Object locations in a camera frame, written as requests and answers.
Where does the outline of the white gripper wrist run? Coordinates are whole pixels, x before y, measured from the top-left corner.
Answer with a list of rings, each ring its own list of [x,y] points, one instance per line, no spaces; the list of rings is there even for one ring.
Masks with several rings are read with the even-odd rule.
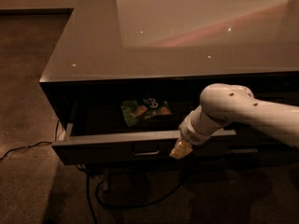
[[[229,124],[229,120],[212,118],[199,105],[179,124],[180,136],[170,156],[174,159],[188,156],[192,153],[192,146],[203,145],[214,132]]]

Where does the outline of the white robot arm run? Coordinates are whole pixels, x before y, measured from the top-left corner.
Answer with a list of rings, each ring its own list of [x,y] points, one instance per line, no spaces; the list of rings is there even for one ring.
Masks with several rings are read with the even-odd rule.
[[[299,148],[299,107],[258,100],[244,86],[216,83],[205,87],[195,108],[178,126],[170,156],[180,160],[233,122],[252,128],[290,147]]]

